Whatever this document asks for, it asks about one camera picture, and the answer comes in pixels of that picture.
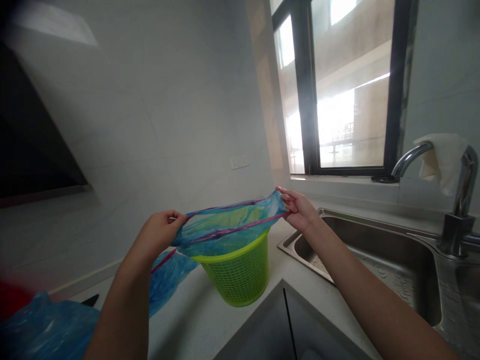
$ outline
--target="electrical outlet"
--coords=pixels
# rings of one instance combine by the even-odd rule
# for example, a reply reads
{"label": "electrical outlet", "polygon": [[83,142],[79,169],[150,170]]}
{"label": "electrical outlet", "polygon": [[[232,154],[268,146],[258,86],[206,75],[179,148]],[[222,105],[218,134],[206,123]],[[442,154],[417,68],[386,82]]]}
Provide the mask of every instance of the electrical outlet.
{"label": "electrical outlet", "polygon": [[230,158],[230,167],[232,170],[239,168],[239,160],[237,159],[236,156],[232,156]]}
{"label": "electrical outlet", "polygon": [[247,155],[240,156],[240,159],[238,160],[238,167],[243,168],[249,165],[250,165],[249,157]]}

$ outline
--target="hand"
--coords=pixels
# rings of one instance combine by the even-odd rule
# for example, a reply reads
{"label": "hand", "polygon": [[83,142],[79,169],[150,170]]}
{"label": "hand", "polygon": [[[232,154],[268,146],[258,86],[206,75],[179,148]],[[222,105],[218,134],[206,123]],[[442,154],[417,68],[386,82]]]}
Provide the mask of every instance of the hand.
{"label": "hand", "polygon": [[293,190],[285,190],[280,186],[275,189],[281,192],[281,199],[290,214],[285,220],[295,229],[305,232],[319,218],[317,210],[312,203],[302,194]]}
{"label": "hand", "polygon": [[138,233],[127,257],[134,262],[152,263],[175,239],[187,216],[175,210],[157,212],[148,218]]}

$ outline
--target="faucet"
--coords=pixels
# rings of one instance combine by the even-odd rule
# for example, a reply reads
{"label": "faucet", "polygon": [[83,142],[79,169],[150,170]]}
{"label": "faucet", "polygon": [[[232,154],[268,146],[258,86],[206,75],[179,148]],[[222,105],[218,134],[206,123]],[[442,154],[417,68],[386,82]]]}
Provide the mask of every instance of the faucet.
{"label": "faucet", "polygon": [[[434,148],[431,142],[424,142],[403,155],[393,168],[391,175],[398,179],[405,174],[409,165],[420,155]],[[480,234],[472,233],[475,218],[469,216],[470,202],[474,192],[479,159],[475,150],[469,145],[461,157],[461,171],[456,189],[453,211],[446,213],[443,231],[437,247],[445,254],[465,257],[467,252],[463,241],[478,243]]]}

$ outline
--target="window sill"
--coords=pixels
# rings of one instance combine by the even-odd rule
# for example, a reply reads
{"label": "window sill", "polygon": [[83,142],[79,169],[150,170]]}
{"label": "window sill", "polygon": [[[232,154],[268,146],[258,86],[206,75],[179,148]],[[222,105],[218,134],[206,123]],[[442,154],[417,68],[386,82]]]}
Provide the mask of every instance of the window sill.
{"label": "window sill", "polygon": [[379,183],[372,181],[370,176],[328,176],[328,175],[290,175],[292,181],[307,181],[312,183],[357,184],[375,187],[399,188],[400,183]]}
{"label": "window sill", "polygon": [[299,193],[339,202],[359,200],[396,204],[400,190],[398,182],[384,184],[374,182],[368,176],[292,175],[290,180],[292,188]]}

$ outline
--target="green basket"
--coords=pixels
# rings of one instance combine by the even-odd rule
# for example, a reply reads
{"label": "green basket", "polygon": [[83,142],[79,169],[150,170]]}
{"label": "green basket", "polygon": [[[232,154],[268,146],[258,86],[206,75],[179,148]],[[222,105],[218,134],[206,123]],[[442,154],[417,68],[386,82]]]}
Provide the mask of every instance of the green basket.
{"label": "green basket", "polygon": [[269,282],[269,230],[237,251],[219,256],[192,257],[203,266],[228,304],[235,307],[249,305],[265,291]]}

